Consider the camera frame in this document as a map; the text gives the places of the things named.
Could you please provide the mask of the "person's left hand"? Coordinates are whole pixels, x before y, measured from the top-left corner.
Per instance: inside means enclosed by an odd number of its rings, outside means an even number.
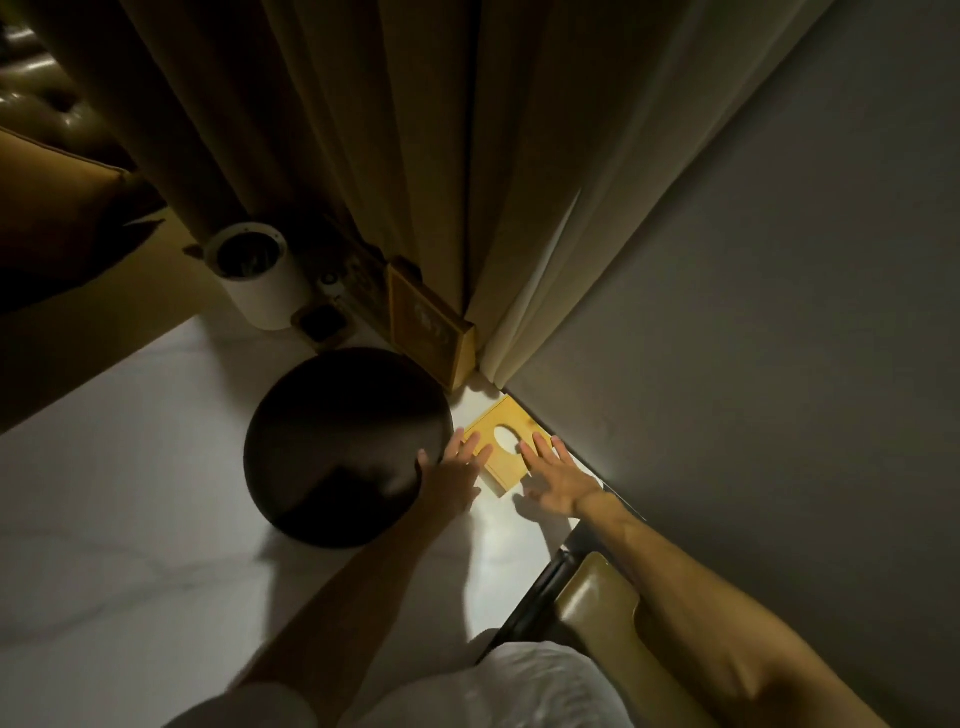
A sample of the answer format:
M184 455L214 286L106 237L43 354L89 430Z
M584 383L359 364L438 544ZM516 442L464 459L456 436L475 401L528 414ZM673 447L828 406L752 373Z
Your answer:
M447 472L419 473L415 508L432 520L448 523L469 511L479 494L478 477Z

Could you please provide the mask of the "person's right hand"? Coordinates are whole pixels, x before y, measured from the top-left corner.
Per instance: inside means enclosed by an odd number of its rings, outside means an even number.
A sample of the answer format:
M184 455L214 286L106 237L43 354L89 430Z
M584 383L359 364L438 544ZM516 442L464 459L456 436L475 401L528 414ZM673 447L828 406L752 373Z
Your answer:
M534 432L533 443L520 441L519 453L530 481L524 496L541 509L566 518L581 518L587 499L604 493L601 483L579 467L566 443L558 436Z

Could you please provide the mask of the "yellow wooden tissue box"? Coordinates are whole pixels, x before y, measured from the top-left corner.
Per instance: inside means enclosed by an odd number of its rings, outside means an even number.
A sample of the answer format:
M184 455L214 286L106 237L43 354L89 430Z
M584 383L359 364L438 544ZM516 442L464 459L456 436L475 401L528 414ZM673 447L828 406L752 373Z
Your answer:
M476 452L486 447L491 448L485 470L490 481L490 491L500 499L522 482L528 469L519 445L516 443L505 446L499 443L498 430L509 431L517 443L525 442L530 447L534 447L535 433L547 443L550 442L551 435L510 394L504 395L465 429L464 439L469 439L474 434L479 437Z

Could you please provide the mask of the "person's left forearm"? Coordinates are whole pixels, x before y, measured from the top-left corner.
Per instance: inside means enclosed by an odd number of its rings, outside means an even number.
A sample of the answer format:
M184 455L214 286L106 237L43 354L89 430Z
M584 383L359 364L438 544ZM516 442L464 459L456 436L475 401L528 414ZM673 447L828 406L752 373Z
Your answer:
M279 685L303 698L318 728L335 728L354 708L378 655L388 648L389 687L431 669L461 667L470 654L464 592L473 556L466 500L423 495L358 552L256 656L242 688Z

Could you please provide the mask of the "person's right forearm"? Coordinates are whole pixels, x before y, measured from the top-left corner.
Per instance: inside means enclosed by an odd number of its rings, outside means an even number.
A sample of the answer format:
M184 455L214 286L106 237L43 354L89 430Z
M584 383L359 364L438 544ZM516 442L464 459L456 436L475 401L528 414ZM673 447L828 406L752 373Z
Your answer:
M737 728L889 728L800 635L596 483L574 500L683 667Z

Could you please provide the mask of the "wooden framed picture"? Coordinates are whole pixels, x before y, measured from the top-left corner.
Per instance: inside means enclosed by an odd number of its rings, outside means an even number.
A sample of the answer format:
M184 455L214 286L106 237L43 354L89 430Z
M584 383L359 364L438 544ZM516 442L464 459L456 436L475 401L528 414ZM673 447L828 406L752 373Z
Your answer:
M446 393L459 390L476 367L476 328L421 281L402 257L387 266L390 339Z

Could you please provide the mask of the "dark framed picture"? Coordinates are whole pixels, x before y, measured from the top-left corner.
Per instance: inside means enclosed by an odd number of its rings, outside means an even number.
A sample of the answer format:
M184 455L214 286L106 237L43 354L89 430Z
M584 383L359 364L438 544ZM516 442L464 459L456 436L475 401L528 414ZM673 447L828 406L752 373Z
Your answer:
M390 337L387 263L372 246L336 230L328 232L315 253L312 277L330 298L341 299L383 338Z

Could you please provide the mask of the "white shorts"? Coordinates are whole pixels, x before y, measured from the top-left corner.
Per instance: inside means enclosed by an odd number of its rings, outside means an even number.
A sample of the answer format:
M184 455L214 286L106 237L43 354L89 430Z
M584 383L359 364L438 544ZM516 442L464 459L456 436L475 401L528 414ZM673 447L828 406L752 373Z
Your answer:
M242 686L164 728L321 728L306 699L279 684ZM402 685L346 728L634 728L589 658L554 642L507 642L463 670Z

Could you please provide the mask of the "white cylindrical waste bin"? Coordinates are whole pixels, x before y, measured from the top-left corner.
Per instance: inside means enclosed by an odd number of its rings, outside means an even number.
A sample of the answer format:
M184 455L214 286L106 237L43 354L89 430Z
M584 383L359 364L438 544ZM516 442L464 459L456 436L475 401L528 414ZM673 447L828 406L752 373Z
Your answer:
M280 332L313 296L283 234L270 224L229 225L201 245L202 260L237 310L263 332Z

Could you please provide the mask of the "beige curtain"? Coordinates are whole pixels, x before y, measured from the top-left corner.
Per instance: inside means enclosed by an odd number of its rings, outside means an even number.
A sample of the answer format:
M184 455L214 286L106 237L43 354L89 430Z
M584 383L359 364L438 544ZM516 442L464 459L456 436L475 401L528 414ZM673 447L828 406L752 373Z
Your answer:
M835 0L14 0L192 235L325 217L504 385Z

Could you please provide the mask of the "brown sofa cushion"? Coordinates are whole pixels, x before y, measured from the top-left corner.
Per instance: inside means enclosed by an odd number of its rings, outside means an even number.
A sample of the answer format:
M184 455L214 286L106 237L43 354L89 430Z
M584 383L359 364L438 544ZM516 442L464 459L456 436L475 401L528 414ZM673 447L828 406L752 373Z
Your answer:
M0 127L0 316L89 283L159 226L138 172Z

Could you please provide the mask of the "tufted dark leather sofa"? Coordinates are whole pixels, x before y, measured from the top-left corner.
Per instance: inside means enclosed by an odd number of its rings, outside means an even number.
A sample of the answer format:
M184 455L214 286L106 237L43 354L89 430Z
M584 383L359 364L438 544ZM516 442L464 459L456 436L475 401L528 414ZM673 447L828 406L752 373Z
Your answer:
M0 127L90 161L137 167L13 0L0 0Z

